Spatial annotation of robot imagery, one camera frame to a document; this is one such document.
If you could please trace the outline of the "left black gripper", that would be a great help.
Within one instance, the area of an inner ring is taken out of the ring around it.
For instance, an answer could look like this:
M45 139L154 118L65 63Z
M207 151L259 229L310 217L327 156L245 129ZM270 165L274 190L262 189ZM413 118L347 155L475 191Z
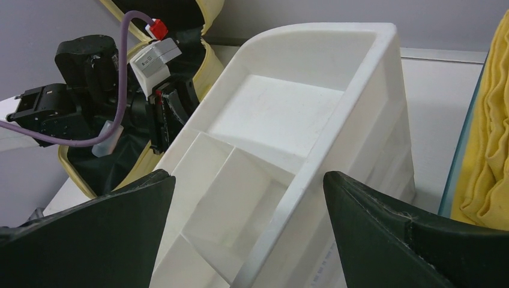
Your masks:
M131 124L146 131L155 154L167 151L199 105L191 78L169 77L146 96L131 90Z

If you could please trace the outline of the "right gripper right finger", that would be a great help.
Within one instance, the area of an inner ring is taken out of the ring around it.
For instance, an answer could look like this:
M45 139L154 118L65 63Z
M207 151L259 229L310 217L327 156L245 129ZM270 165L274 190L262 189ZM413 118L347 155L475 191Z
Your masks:
M507 287L508 232L445 218L336 171L328 214L348 287Z

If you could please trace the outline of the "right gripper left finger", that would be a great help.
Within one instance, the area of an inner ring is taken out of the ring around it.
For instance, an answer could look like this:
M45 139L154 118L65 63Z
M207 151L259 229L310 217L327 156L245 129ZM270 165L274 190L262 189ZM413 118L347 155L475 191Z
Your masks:
M176 179L158 169L119 190L1 228L2 287L148 287Z

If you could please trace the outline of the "teal transparent plastic tray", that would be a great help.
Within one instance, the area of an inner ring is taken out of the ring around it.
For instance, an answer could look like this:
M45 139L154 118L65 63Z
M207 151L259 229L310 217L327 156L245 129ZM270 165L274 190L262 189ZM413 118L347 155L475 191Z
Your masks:
M451 210L454 200L454 195L456 192L457 187L457 181L460 176L461 167L463 163L463 158L466 151L466 146L469 138L469 132L471 129L472 124L472 118L474 114L474 106L477 100L478 91L481 84L481 79L484 73L484 68L486 66L487 58L485 58L485 61L483 63L483 66L480 70L480 74L476 83L476 86L474 88L474 91L472 93L472 97L469 103L469 107L467 109L467 113L465 116L465 120L462 125L462 129L460 132L460 136L458 138L458 142L456 145L456 150L454 152L453 160L451 162L451 166L448 173L448 178L444 187L444 192L442 194L441 202L438 209L438 215L450 218L451 216Z

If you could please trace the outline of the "yellow hard-shell suitcase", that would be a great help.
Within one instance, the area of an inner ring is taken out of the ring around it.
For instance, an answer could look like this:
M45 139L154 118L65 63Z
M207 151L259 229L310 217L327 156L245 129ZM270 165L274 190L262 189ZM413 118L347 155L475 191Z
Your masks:
M127 185L155 168L198 104L223 71L204 35L223 1L104 1L117 18L130 11L152 17L128 30L139 43L126 50L126 105L119 133L105 155L93 147L60 146L59 160L89 198ZM62 42L55 55L76 111L65 117L59 136L85 140L113 121L117 108L120 48L111 37L88 35Z

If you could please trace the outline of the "yellow garment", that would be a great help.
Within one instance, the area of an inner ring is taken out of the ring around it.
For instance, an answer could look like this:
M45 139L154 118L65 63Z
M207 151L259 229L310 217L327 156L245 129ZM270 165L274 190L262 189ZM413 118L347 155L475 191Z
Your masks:
M508 14L483 68L451 218L508 230Z

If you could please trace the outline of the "white plastic drawer organizer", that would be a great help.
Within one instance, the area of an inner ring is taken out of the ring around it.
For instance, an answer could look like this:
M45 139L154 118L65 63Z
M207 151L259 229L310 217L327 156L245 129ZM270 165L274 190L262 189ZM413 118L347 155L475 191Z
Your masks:
M176 184L151 287L345 287L324 174L415 196L396 26L254 36L157 166Z

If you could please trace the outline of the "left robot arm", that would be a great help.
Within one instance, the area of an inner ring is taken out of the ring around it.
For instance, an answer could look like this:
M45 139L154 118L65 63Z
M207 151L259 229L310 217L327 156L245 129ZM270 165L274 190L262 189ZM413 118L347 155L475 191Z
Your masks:
M87 35L62 42L55 63L64 83L25 91L16 97L16 110L7 122L34 132L47 147L55 138L87 141L97 157L110 154L120 138L135 134L159 154L168 149L199 104L193 77L205 49L167 37L151 41L119 62L112 37Z

